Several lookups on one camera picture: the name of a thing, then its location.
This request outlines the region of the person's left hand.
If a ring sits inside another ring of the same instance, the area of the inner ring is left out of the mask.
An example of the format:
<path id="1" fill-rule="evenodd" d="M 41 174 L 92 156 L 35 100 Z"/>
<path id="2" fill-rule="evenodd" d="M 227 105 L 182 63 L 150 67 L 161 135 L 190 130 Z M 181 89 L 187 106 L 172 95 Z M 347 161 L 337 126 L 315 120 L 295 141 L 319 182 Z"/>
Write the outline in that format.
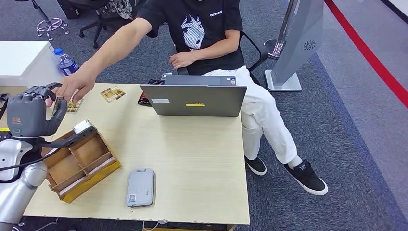
<path id="1" fill-rule="evenodd" d="M 184 68 L 197 60 L 196 53 L 194 51 L 180 52 L 170 56 L 169 62 L 174 69 Z"/>

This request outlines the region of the person's right hand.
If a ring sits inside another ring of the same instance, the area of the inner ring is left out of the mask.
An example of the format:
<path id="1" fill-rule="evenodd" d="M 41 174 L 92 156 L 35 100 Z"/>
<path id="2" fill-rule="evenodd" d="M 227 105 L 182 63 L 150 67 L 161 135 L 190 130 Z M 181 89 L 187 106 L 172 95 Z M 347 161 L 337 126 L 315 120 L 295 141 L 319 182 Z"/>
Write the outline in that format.
<path id="1" fill-rule="evenodd" d="M 93 87 L 97 73 L 83 65 L 75 73 L 65 77 L 62 85 L 52 90 L 57 97 L 78 103 Z"/>

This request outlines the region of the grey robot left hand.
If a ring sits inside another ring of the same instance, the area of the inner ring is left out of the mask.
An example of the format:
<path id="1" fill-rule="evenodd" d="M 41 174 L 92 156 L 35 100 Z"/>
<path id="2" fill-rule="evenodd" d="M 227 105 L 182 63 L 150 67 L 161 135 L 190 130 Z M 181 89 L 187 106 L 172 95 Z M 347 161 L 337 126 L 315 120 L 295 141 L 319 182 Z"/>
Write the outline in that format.
<path id="1" fill-rule="evenodd" d="M 67 112 L 67 101 L 59 101 L 56 111 L 50 119 L 46 118 L 46 99 L 56 100 L 54 88 L 61 83 L 46 86 L 33 86 L 26 91 L 12 96 L 7 102 L 7 125 L 14 137 L 37 138 L 56 133 Z"/>

